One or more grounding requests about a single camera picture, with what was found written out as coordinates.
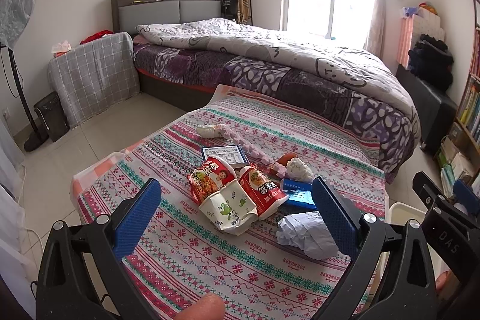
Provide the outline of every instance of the wall outlet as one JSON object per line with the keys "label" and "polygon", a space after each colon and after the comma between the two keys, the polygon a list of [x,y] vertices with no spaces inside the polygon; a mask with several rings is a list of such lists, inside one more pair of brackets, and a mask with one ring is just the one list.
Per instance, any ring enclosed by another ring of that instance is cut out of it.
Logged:
{"label": "wall outlet", "polygon": [[8,111],[8,108],[4,108],[1,111],[1,114],[5,118],[6,121],[10,119],[10,111]]}

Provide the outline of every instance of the pile of black clothes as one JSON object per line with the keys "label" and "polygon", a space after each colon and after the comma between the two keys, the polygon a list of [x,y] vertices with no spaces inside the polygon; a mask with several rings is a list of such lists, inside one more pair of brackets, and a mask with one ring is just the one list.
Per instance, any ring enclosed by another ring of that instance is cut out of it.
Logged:
{"label": "pile of black clothes", "polygon": [[409,51],[409,70],[418,78],[446,92],[453,82],[453,56],[443,41],[430,35],[421,35],[413,50]]}

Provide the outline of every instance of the silver screw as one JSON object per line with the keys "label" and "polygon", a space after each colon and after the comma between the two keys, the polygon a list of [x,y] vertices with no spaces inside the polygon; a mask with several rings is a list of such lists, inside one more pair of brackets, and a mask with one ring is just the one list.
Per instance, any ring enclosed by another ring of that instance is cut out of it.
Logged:
{"label": "silver screw", "polygon": [[363,219],[371,224],[373,224],[377,218],[372,213],[367,213],[363,216]]}
{"label": "silver screw", "polygon": [[418,229],[420,227],[420,223],[416,219],[411,219],[409,224],[413,229]]}
{"label": "silver screw", "polygon": [[101,216],[97,217],[97,224],[103,225],[109,221],[109,216],[106,214],[102,214]]}
{"label": "silver screw", "polygon": [[63,221],[57,221],[53,224],[53,228],[55,230],[60,230],[63,228]]}

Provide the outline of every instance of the gray plaid cloth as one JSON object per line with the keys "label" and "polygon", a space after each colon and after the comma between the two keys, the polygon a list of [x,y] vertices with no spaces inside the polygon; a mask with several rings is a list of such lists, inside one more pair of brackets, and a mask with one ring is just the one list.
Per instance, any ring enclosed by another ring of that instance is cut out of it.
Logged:
{"label": "gray plaid cloth", "polygon": [[50,61],[49,82],[71,128],[140,92],[133,52],[130,35],[122,32]]}

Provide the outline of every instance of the standing fan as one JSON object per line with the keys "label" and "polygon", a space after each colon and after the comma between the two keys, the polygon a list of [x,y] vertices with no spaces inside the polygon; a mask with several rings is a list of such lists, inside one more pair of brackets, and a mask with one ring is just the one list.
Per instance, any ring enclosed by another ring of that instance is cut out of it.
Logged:
{"label": "standing fan", "polygon": [[23,145],[26,152],[35,150],[49,138],[43,126],[37,126],[37,124],[35,124],[32,113],[28,108],[25,95],[23,94],[22,85],[18,78],[17,65],[13,51],[15,43],[18,41],[18,38],[22,35],[23,30],[25,30],[25,27],[27,26],[33,7],[34,0],[0,0],[0,48],[8,47],[11,72],[15,80],[18,95],[33,129],[33,133],[30,134],[30,137]]}

